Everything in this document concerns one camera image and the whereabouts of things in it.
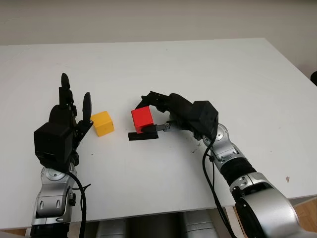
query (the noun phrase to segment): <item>red cube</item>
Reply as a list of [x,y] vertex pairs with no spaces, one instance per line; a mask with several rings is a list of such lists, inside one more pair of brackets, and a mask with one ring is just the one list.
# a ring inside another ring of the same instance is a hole
[[138,108],[131,111],[135,130],[142,133],[141,129],[148,125],[153,125],[153,119],[149,107]]

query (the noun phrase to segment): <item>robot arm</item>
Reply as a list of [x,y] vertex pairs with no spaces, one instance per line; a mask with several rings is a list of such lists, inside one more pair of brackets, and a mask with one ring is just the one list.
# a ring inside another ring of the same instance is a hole
[[317,238],[316,233],[306,232],[300,227],[288,199],[257,172],[230,141],[228,130],[218,124],[218,112],[209,101],[192,104],[177,94],[166,96],[150,92],[142,96],[137,108],[149,105],[160,112],[169,111],[171,120],[164,125],[146,126],[142,128],[144,133],[177,128],[193,132],[197,140],[203,139],[211,151],[211,160],[230,186],[239,218],[249,238]]
[[[65,73],[61,77],[59,105],[53,107],[49,122],[34,132],[35,154],[44,166],[41,171],[42,188],[39,192],[32,218],[31,237],[66,238],[71,221],[72,207],[76,203],[73,185],[79,164],[76,152],[80,141],[92,126],[91,98],[85,94],[83,102],[83,120],[76,123],[77,110],[73,104],[73,95]],[[85,210],[86,198],[82,196],[82,210]],[[81,234],[85,223],[81,225]]]
[[[316,233],[304,231],[288,199],[248,162],[230,139],[228,130],[218,125],[211,146],[213,161],[230,186],[236,209],[248,237],[308,238]],[[210,145],[207,137],[203,138]]]

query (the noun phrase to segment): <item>table surface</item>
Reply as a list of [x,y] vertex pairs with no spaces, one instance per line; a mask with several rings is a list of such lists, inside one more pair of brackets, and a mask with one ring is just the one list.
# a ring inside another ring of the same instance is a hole
[[[87,220],[215,207],[202,141],[185,131],[128,140],[130,111],[150,90],[209,100],[231,140],[286,197],[317,194],[317,88],[265,39],[0,46],[0,72],[0,229],[31,224],[42,169],[33,132],[58,103],[62,72],[78,111],[90,91],[93,114],[108,111],[115,127],[103,137],[91,129],[78,148],[78,177],[92,184]],[[168,120],[152,113],[155,123]],[[215,181],[222,205],[233,205],[218,171]],[[77,203],[72,221],[80,220]]]

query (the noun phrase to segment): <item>white wall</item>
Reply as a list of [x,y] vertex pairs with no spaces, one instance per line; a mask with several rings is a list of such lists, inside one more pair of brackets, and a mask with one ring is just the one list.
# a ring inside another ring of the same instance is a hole
[[0,0],[0,45],[265,37],[317,70],[317,1]]

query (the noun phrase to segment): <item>yellow cube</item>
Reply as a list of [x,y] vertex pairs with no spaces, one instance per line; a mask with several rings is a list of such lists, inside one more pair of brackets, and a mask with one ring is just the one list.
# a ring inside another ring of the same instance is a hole
[[114,131],[113,122],[108,112],[101,112],[91,116],[94,122],[94,128],[98,136],[106,135]]

